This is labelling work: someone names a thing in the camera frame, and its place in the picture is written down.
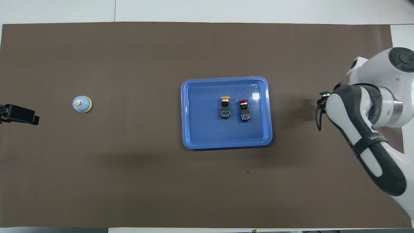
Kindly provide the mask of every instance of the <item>blue tray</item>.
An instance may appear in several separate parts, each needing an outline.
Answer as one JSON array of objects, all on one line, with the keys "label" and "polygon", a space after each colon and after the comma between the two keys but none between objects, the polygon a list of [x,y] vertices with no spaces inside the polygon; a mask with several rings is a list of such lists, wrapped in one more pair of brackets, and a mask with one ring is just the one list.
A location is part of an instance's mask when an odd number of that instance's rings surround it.
[{"label": "blue tray", "polygon": [[[220,117],[221,96],[230,97],[230,117]],[[239,100],[248,99],[249,121]],[[261,76],[190,79],[181,85],[183,143],[189,149],[264,146],[272,140],[269,86]]]}]

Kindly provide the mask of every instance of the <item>brown mat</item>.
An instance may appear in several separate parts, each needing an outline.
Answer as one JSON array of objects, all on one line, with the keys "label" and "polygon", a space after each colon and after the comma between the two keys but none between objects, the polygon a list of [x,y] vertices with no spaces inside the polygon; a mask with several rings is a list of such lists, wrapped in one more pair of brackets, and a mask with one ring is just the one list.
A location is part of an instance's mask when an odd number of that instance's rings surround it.
[{"label": "brown mat", "polygon": [[[378,25],[73,23],[4,25],[0,100],[40,125],[0,126],[1,227],[402,228],[318,93],[356,56],[392,46]],[[274,137],[191,151],[186,79],[261,75]],[[93,108],[77,113],[87,95]],[[385,132],[402,150],[400,129]]]}]

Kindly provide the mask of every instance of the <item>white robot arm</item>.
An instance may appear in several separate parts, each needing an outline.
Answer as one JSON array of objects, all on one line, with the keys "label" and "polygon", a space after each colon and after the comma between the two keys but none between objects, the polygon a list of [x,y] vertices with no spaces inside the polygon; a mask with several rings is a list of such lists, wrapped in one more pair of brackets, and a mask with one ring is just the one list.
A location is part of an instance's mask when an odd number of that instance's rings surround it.
[{"label": "white robot arm", "polygon": [[414,52],[390,48],[369,60],[358,57],[343,82],[330,95],[321,94],[318,108],[377,186],[414,219],[414,156],[398,152],[375,130],[401,127],[413,118]]}]

